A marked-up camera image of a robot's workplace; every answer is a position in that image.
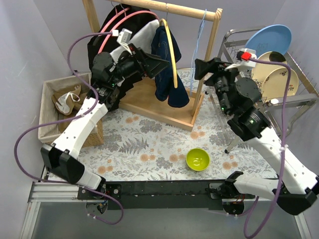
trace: grey floor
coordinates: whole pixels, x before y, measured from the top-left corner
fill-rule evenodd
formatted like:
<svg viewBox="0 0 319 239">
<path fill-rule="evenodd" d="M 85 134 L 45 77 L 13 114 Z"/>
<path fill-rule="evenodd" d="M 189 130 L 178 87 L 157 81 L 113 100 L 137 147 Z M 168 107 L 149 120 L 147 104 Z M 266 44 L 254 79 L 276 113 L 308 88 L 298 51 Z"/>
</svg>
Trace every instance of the grey floor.
<svg viewBox="0 0 319 239">
<path fill-rule="evenodd" d="M 259 225 L 269 206 L 260 202 L 249 223 Z M 103 218 L 115 220 L 120 211 Z M 41 203 L 32 239 L 243 239 L 245 217 L 233 218 L 206 209 L 130 209 L 118 225 L 110 226 L 88 217 L 84 203 Z M 301 238 L 295 218 L 276 208 L 256 239 Z"/>
</svg>

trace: floral tablecloth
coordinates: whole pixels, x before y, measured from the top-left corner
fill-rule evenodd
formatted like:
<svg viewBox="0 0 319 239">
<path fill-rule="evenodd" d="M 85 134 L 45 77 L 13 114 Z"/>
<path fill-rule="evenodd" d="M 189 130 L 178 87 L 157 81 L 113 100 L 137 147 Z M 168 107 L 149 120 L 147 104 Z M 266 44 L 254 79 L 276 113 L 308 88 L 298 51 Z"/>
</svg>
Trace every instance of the floral tablecloth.
<svg viewBox="0 0 319 239">
<path fill-rule="evenodd" d="M 190 70 L 181 69 L 178 74 L 189 87 Z M 243 142 L 224 153 L 235 134 L 217 98 L 212 102 L 209 95 L 205 95 L 192 132 L 117 109 L 103 118 L 103 133 L 104 144 L 83 148 L 78 160 L 108 181 L 225 179 L 236 170 L 276 177 L 261 155 Z M 189 149 L 196 147 L 210 155 L 209 167 L 201 172 L 189 169 L 185 161 Z M 52 174 L 49 178 L 57 179 Z"/>
</svg>

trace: yellow hanger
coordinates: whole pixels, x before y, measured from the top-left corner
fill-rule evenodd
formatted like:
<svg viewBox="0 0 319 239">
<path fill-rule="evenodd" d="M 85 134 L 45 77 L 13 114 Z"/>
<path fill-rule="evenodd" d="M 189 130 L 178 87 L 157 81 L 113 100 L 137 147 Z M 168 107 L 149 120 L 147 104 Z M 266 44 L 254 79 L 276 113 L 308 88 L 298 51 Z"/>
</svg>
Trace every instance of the yellow hanger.
<svg viewBox="0 0 319 239">
<path fill-rule="evenodd" d="M 169 46 L 169 52 L 170 52 L 170 57 L 171 57 L 171 65 L 173 67 L 173 80 L 174 80 L 174 87 L 177 88 L 177 70 L 176 70 L 176 62 L 175 62 L 175 55 L 174 55 L 174 49 L 173 49 L 173 43 L 171 41 L 171 36 L 170 36 L 170 31 L 168 24 L 164 18 L 162 18 L 159 21 L 159 25 L 164 23 L 166 34 L 167 34 L 167 39 L 168 39 L 168 46 Z"/>
</svg>

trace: lime green bowl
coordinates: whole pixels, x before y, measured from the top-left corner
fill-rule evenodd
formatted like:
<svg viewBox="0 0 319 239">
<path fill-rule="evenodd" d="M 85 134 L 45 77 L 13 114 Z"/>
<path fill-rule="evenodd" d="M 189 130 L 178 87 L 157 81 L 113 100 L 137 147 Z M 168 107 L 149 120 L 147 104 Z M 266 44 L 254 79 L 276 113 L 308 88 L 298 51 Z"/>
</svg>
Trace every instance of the lime green bowl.
<svg viewBox="0 0 319 239">
<path fill-rule="evenodd" d="M 210 158 L 205 150 L 193 148 L 186 156 L 186 163 L 192 170 L 203 171 L 209 166 Z"/>
</svg>

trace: white garment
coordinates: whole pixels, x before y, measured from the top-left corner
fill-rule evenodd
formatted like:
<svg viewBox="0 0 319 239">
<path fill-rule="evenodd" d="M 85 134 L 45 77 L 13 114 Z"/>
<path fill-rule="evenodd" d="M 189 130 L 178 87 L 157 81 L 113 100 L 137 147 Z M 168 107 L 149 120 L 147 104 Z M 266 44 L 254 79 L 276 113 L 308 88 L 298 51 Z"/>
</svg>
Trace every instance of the white garment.
<svg viewBox="0 0 319 239">
<path fill-rule="evenodd" d="M 71 96 L 71 99 L 75 102 L 79 102 L 80 101 L 80 97 L 78 97 L 76 94 L 72 93 L 72 92 L 68 92 L 65 93 L 63 96 L 61 96 L 60 98 L 58 98 L 58 101 L 55 102 L 56 106 L 59 108 L 59 110 L 64 113 L 67 114 L 70 112 L 70 107 L 68 106 L 68 104 L 66 103 L 66 100 L 68 99 L 68 97 Z"/>
<path fill-rule="evenodd" d="M 151 43 L 155 36 L 156 29 L 159 26 L 160 22 L 157 19 L 150 21 L 132 37 L 129 43 L 133 43 L 136 47 L 140 47 L 146 53 L 151 53 Z M 110 53 L 116 63 L 124 50 L 123 46 L 119 46 Z"/>
</svg>

